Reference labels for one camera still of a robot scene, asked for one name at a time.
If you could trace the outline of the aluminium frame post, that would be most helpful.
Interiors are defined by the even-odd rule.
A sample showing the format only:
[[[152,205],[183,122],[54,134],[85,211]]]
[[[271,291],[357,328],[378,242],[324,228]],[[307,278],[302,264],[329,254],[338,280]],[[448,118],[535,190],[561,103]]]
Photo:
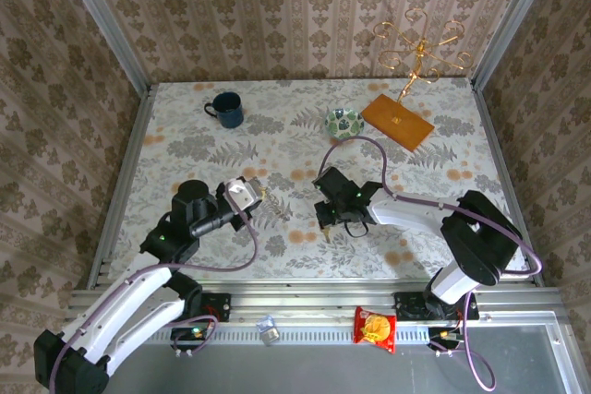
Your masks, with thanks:
[[[515,33],[535,0],[511,0],[494,32],[486,51],[471,78],[473,89],[481,91],[490,80],[494,70],[507,52]]]
[[[119,26],[113,9],[106,0],[82,0],[82,2],[96,22],[135,91],[139,96],[145,96],[150,90],[151,81],[136,57],[129,39]]]

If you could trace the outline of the gold hook stand wooden base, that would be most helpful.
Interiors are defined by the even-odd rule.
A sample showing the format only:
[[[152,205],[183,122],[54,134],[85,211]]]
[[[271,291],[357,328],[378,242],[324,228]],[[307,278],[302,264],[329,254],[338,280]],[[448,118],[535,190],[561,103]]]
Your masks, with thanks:
[[[464,24],[451,19],[443,25],[446,37],[440,42],[431,42],[427,38],[428,14],[422,8],[409,8],[404,12],[407,21],[414,24],[423,22],[423,29],[415,39],[410,39],[398,26],[390,21],[382,21],[374,26],[374,37],[386,42],[402,40],[405,47],[386,48],[379,52],[378,63],[381,67],[395,71],[408,56],[414,60],[408,75],[407,82],[399,92],[396,99],[391,99],[381,94],[372,101],[361,113],[364,120],[378,129],[383,135],[389,137],[403,148],[412,152],[432,133],[434,125],[425,120],[419,114],[410,111],[403,105],[403,99],[411,92],[411,88],[417,82],[433,84],[441,77],[441,71],[435,67],[425,67],[425,61],[432,59],[446,66],[460,71],[466,71],[474,63],[474,57],[468,52],[460,52],[456,60],[450,62],[436,55],[436,51],[452,42],[458,42],[464,37]]]

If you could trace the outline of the slotted aluminium mounting rail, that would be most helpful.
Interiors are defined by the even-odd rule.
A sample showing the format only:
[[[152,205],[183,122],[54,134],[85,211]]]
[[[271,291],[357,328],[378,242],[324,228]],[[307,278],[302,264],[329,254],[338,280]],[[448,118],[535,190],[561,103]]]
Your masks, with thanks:
[[[418,292],[423,281],[302,280],[204,281],[206,293],[231,295],[231,325],[246,325],[271,315],[286,326],[342,326],[353,319],[357,306],[389,314],[394,295]],[[567,312],[555,288],[529,281],[504,281],[476,291],[477,326],[566,323]]]

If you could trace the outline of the green leaf pattern bowl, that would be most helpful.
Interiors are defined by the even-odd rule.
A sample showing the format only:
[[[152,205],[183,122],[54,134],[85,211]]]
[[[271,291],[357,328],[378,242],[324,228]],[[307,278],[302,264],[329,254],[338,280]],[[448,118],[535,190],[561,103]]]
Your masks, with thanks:
[[[327,113],[324,120],[326,132],[335,139],[361,135],[365,123],[361,113],[350,108],[333,109]]]

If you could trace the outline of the dark blue mug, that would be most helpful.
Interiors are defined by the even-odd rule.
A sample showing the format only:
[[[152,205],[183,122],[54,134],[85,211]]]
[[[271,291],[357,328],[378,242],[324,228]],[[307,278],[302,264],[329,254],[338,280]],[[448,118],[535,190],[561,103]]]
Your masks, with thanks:
[[[244,121],[241,98],[231,91],[218,94],[211,102],[206,103],[204,112],[216,118],[227,129],[237,128]]]

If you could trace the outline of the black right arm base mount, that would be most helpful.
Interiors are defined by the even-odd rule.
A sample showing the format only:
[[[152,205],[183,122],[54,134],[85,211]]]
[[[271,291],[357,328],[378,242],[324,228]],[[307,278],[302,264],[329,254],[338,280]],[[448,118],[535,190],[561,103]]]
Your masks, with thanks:
[[[425,297],[422,292],[397,292],[393,300],[401,321],[452,321],[464,315],[466,296],[455,304],[446,304],[434,296]]]

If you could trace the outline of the aluminium table edge rail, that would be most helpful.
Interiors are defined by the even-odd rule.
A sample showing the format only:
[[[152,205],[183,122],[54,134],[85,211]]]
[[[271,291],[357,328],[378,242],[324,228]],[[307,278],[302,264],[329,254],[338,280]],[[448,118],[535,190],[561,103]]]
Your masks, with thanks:
[[[158,84],[151,85],[145,97],[140,101],[104,221],[103,231],[90,268],[86,285],[89,290],[96,287],[103,262],[112,254],[115,248],[158,87]]]
[[[500,182],[501,182],[501,187],[502,187],[503,193],[505,195],[505,199],[507,202],[507,208],[508,208],[509,213],[511,215],[513,225],[519,229],[519,231],[521,232],[521,234],[523,236],[525,243],[530,248],[532,248],[529,232],[528,232],[526,224],[525,224],[525,219],[523,217],[517,196],[516,196],[514,188],[513,188],[511,176],[509,174],[506,162],[504,160],[502,150],[501,150],[501,145],[498,140],[497,133],[496,133],[495,127],[493,125],[493,122],[491,120],[490,114],[488,112],[488,107],[487,107],[486,101],[484,99],[484,96],[483,96],[481,90],[477,89],[473,85],[472,80],[469,81],[469,86],[471,87],[471,90],[475,96],[476,107],[479,111],[482,125],[483,125],[484,130],[487,135],[488,143],[489,143],[490,150],[491,150],[491,155],[493,157],[493,160],[495,162],[495,165],[496,165],[496,168],[498,171],[498,175],[499,175]]]

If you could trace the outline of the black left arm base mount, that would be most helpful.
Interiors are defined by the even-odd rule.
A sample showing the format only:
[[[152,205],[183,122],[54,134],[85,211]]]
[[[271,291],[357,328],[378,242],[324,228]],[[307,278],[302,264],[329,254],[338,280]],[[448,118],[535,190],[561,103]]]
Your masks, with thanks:
[[[218,321],[226,323],[231,314],[230,293],[198,293],[185,301],[184,318],[194,316],[215,316]]]

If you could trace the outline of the red snack packet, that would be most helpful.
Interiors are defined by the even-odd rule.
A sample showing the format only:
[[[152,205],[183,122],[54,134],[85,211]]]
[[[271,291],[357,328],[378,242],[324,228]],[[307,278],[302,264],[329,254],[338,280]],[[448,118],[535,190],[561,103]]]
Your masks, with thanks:
[[[384,315],[358,306],[355,311],[353,343],[369,343],[395,353],[396,315]]]

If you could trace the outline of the floral patterned table cover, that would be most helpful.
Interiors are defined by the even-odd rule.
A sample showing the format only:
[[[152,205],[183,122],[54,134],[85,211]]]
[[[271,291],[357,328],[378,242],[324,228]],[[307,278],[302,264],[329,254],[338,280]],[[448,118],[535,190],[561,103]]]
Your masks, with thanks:
[[[416,83],[404,104],[434,125],[410,152],[367,126],[362,138],[335,146],[326,132],[327,113],[363,110],[381,94],[394,97],[400,79],[283,80],[174,83],[159,86],[143,140],[126,212],[108,276],[131,263],[140,244],[173,195],[189,179],[215,189],[243,176],[290,203],[282,221],[262,205],[253,230],[223,227],[206,235],[192,261],[197,280],[206,279],[403,279],[426,280],[452,258],[445,242],[430,233],[358,224],[330,229],[325,242],[313,186],[322,164],[338,168],[358,184],[386,179],[395,192],[459,197],[484,193],[499,209],[507,203],[473,92],[465,79]],[[235,92],[243,123],[222,127],[204,112],[218,94]]]

